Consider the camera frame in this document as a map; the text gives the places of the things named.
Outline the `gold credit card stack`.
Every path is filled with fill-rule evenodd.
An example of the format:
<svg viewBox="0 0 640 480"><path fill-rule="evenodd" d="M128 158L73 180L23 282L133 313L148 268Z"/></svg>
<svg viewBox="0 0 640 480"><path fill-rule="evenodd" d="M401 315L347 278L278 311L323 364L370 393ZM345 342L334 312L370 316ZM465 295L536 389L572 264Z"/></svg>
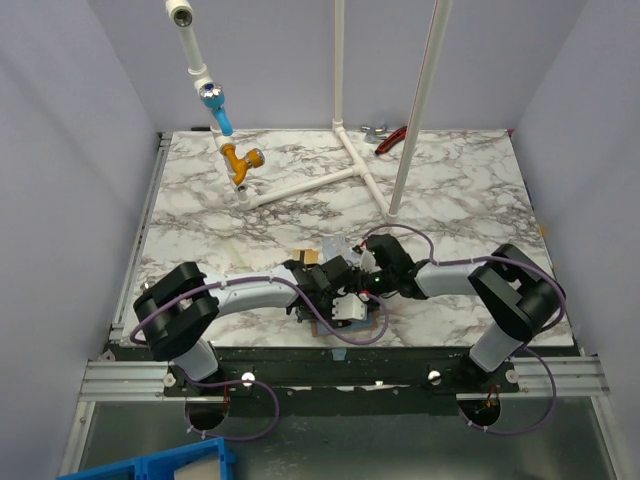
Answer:
<svg viewBox="0 0 640 480"><path fill-rule="evenodd" d="M319 252L314 249L295 249L292 258L304 265L318 264Z"/></svg>

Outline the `silver VIP card stack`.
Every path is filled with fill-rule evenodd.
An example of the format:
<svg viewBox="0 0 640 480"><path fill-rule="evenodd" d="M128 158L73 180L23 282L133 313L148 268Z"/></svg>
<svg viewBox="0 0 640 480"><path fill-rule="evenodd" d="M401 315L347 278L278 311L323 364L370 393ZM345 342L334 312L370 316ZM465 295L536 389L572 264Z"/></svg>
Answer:
<svg viewBox="0 0 640 480"><path fill-rule="evenodd" d="M342 235L325 236L321 240L322 254L325 261L341 256L348 262L358 259L358 255Z"/></svg>

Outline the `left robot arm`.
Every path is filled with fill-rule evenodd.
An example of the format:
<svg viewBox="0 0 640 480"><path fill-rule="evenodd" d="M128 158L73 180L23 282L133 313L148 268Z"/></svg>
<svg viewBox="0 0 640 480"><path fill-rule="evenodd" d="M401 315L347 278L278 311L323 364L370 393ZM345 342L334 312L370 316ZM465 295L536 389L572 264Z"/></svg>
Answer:
<svg viewBox="0 0 640 480"><path fill-rule="evenodd" d="M355 291L356 271L338 256L323 264L287 260L270 270L207 276L185 262L134 302L138 325L130 333L156 361L171 361L201 395L214 393L222 372L214 348L203 339L221 317L261 308L300 310L329 320L335 300Z"/></svg>

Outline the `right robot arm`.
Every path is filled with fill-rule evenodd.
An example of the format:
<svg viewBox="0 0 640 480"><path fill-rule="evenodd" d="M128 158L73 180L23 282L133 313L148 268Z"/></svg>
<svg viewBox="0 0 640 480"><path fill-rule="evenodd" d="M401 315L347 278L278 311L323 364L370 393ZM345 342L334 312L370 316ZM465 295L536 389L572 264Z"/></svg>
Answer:
<svg viewBox="0 0 640 480"><path fill-rule="evenodd" d="M564 316L562 287L512 244L488 256L416 262L390 235L370 235L364 251L377 268L358 275L358 286L374 295L399 293L427 300L440 296L476 296L493 323L470 348L460 379L480 392L496 380L496 370L516 351Z"/></svg>

